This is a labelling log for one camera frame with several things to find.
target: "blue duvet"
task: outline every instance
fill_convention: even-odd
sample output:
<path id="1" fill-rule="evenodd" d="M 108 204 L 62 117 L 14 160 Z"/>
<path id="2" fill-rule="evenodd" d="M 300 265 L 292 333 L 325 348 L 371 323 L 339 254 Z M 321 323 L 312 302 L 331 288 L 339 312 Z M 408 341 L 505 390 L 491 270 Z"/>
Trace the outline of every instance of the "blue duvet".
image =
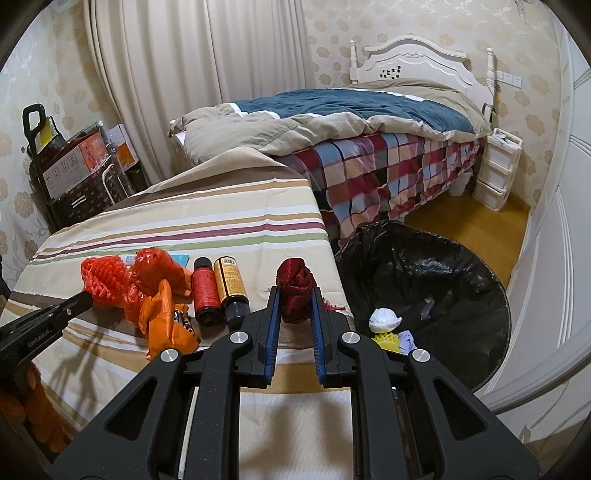
<path id="1" fill-rule="evenodd" d="M 440 132 L 458 130 L 474 133 L 470 121 L 454 109 L 430 100 L 418 101 L 414 98 L 350 89 L 303 89 L 234 103 L 242 112 L 266 110 L 275 112 L 280 118 L 303 113 L 330 115 L 351 112 L 364 119 L 390 115 L 423 122 Z"/>

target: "white curtain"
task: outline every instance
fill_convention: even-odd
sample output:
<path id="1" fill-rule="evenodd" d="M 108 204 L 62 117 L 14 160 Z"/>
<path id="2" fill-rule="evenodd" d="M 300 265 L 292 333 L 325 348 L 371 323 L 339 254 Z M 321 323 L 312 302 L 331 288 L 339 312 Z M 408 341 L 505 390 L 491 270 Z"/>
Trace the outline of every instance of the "white curtain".
<path id="1" fill-rule="evenodd" d="M 180 172 L 169 121 L 313 87 L 301 0 L 85 0 L 95 67 L 151 182 Z"/>

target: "floral wallpaper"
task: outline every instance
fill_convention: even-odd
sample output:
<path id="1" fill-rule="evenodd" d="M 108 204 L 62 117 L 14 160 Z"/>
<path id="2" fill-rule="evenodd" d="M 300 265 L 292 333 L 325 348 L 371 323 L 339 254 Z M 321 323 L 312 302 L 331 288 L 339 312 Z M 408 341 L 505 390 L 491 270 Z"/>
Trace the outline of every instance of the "floral wallpaper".
<path id="1" fill-rule="evenodd" d="M 41 12 L 0 72 L 0 255 L 10 288 L 50 234 L 30 186 L 22 109 L 42 103 L 66 138 L 99 119 L 119 123 L 90 58 L 82 4 L 70 3 Z"/>
<path id="2" fill-rule="evenodd" d="M 414 34 L 470 55 L 466 63 L 485 83 L 486 49 L 498 70 L 522 77 L 522 89 L 499 83 L 495 126 L 524 139 L 513 192 L 535 205 L 548 175 L 560 116 L 556 35 L 540 0 L 303 0 L 319 87 L 350 83 L 349 40 L 375 46 Z"/>

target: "wall socket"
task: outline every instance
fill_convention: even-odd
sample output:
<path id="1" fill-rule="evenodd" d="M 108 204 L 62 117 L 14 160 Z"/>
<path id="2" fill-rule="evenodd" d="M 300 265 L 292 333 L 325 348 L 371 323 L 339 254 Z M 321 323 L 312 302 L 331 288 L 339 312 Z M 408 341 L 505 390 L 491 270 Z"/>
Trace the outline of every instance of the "wall socket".
<path id="1" fill-rule="evenodd" d="M 502 70 L 496 71 L 496 80 L 497 82 L 502 82 L 506 83 L 507 85 L 513 85 L 514 87 L 521 88 L 521 77 L 503 72 Z"/>

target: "bottle label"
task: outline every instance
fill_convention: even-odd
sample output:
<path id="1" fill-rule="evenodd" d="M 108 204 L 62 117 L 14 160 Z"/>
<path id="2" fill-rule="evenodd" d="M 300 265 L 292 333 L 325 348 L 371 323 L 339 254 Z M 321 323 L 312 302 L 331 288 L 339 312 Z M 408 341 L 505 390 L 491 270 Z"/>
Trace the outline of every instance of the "bottle label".
<path id="1" fill-rule="evenodd" d="M 195 314 L 204 307 L 220 308 L 220 299 L 217 293 L 217 281 L 213 270 L 210 268 L 198 268 L 191 275 L 193 285 L 193 305 Z"/>
<path id="2" fill-rule="evenodd" d="M 234 258 L 218 258 L 213 264 L 213 269 L 216 273 L 217 290 L 221 302 L 233 295 L 247 296 L 238 264 Z"/>

